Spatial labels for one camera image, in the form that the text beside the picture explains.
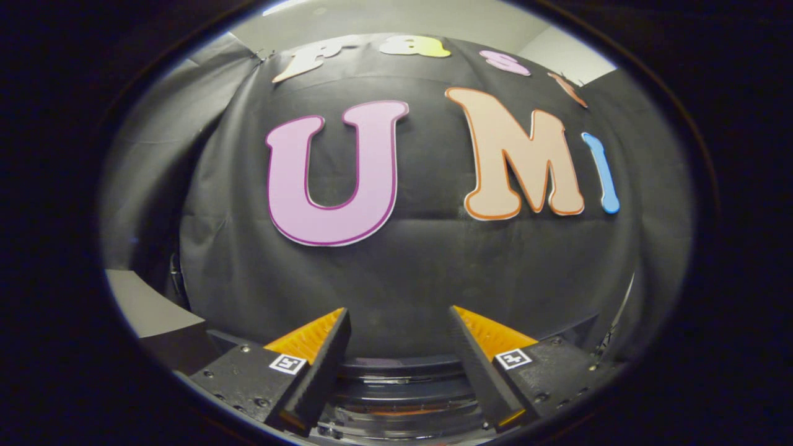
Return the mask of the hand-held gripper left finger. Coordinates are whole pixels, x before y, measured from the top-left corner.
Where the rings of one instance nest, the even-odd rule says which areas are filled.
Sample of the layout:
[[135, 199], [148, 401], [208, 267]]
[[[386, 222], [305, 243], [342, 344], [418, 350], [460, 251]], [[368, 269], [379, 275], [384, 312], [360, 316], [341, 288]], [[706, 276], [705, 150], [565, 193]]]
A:
[[348, 310], [337, 308], [269, 344], [230, 348], [189, 379], [241, 415], [308, 437], [325, 409], [350, 338]]

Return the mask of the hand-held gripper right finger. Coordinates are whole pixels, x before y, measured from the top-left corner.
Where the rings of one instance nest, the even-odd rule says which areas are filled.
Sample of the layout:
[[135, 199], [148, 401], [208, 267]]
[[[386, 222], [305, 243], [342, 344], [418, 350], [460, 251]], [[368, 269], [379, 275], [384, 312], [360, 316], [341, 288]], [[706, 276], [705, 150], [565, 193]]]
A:
[[484, 420], [496, 432], [552, 418], [622, 370], [564, 337], [537, 341], [456, 305], [449, 308], [449, 330]]

